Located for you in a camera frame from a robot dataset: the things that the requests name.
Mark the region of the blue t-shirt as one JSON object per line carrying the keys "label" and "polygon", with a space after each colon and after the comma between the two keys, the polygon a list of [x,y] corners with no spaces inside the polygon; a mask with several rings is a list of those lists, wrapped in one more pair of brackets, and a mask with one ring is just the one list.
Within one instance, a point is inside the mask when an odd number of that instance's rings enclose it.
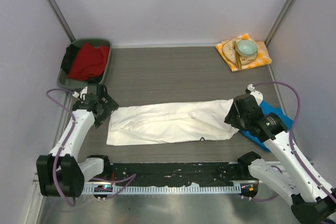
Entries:
{"label": "blue t-shirt", "polygon": [[[290,119],[289,117],[287,117],[286,115],[284,115],[281,108],[274,108],[273,106],[271,106],[266,101],[262,101],[261,104],[260,104],[260,107],[261,107],[261,109],[262,109],[262,111],[263,111],[264,114],[274,113],[277,116],[279,116],[279,118],[284,122],[284,124],[286,125],[286,127],[289,130],[291,129],[291,127],[293,125],[293,120]],[[257,137],[252,136],[248,131],[239,130],[239,132],[243,136],[245,136],[248,139],[250,139],[253,143],[255,143],[256,145],[258,145],[263,151],[270,152],[270,150],[265,146],[264,143],[262,143]]]}

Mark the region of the white flower print t-shirt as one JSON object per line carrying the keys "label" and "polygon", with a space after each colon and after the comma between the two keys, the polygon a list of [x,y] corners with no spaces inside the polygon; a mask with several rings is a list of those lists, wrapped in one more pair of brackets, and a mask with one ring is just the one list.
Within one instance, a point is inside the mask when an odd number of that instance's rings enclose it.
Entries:
{"label": "white flower print t-shirt", "polygon": [[238,129],[225,123],[232,100],[175,102],[118,108],[111,114],[106,144],[153,145],[229,140]]}

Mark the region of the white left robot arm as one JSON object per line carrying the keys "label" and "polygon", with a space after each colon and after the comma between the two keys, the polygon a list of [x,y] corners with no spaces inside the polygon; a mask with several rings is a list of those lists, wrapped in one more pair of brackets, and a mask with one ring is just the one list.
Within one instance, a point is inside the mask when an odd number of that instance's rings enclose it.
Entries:
{"label": "white left robot arm", "polygon": [[94,177],[105,182],[112,174],[108,156],[90,155],[78,163],[78,154],[89,130],[100,127],[119,105],[103,84],[89,84],[72,95],[77,101],[72,109],[66,109],[70,120],[65,131],[49,154],[36,161],[43,196],[77,198],[85,182]]}

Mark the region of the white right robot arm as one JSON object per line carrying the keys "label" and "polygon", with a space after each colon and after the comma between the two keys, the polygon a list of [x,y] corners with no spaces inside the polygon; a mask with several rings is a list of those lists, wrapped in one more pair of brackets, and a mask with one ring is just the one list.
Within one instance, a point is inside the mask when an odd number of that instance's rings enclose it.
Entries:
{"label": "white right robot arm", "polygon": [[289,129],[281,118],[264,114],[260,99],[252,93],[239,95],[224,122],[257,137],[285,168],[282,174],[255,152],[238,158],[237,173],[242,179],[261,180],[290,206],[300,223],[321,223],[335,213],[335,188],[328,183],[296,147],[290,145]]}

